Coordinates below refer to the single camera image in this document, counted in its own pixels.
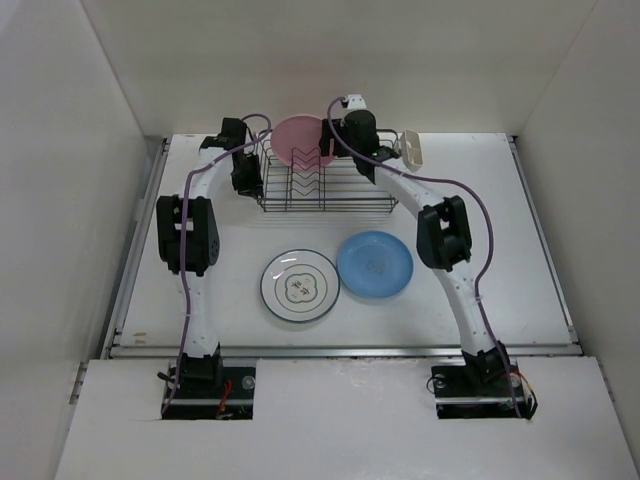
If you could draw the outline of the pink plate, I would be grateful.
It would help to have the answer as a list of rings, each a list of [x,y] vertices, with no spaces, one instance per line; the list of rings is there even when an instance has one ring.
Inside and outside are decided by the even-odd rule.
[[[321,153],[322,119],[294,115],[282,120],[272,131],[270,146],[275,156],[294,171],[309,173],[328,166],[331,154]]]

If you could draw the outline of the blue plate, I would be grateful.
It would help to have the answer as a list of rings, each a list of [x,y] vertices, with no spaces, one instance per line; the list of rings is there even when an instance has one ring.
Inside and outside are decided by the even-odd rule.
[[[342,284],[361,302],[385,302],[410,284],[414,261],[406,244],[379,230],[356,233],[340,245],[336,267]]]

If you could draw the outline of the white plate grey flower outline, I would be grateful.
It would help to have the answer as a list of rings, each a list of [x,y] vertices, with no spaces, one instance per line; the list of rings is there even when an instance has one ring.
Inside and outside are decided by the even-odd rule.
[[[274,257],[263,270],[260,294],[266,308],[289,324],[310,324],[327,316],[341,293],[338,271],[324,254],[294,249]]]

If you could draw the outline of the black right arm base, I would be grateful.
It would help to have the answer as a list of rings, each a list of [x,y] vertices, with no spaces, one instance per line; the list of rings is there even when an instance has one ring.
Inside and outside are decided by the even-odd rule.
[[[504,366],[497,355],[482,360],[465,356],[462,363],[431,367],[426,389],[434,396],[440,420],[525,419],[539,402],[518,363]]]

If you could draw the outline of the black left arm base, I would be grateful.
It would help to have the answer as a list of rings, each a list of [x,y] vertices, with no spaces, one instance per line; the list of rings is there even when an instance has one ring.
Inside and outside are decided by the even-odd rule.
[[[219,354],[184,355],[177,365],[157,374],[164,382],[163,420],[252,420],[257,383],[256,363],[237,363]]]

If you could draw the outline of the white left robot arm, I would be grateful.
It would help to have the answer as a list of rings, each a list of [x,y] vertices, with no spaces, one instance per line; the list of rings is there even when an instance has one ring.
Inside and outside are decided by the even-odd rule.
[[[207,291],[221,240],[213,210],[213,197],[225,184],[252,199],[264,196],[259,157],[254,151],[270,131],[250,131],[247,121],[269,118],[249,114],[225,117],[218,134],[204,138],[199,160],[187,174],[182,191],[156,201],[158,248],[161,260],[176,276],[184,296],[185,322],[180,356],[204,358],[219,348]]]

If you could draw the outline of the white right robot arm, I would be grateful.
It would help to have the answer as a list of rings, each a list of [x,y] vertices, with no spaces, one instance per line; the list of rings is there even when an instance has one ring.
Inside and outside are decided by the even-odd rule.
[[[504,345],[497,339],[482,304],[479,282],[494,256],[494,231],[488,210],[467,185],[450,179],[421,177],[408,168],[408,151],[380,144],[376,119],[367,110],[349,112],[342,119],[322,120],[319,146],[351,157],[357,171],[377,188],[389,193],[416,219],[416,251],[445,291],[456,321],[465,362],[465,386],[487,393],[500,379],[498,363],[506,363]],[[433,184],[449,184],[467,192],[479,206],[486,223],[488,253],[480,272],[471,271],[472,237],[464,199],[444,196]]]

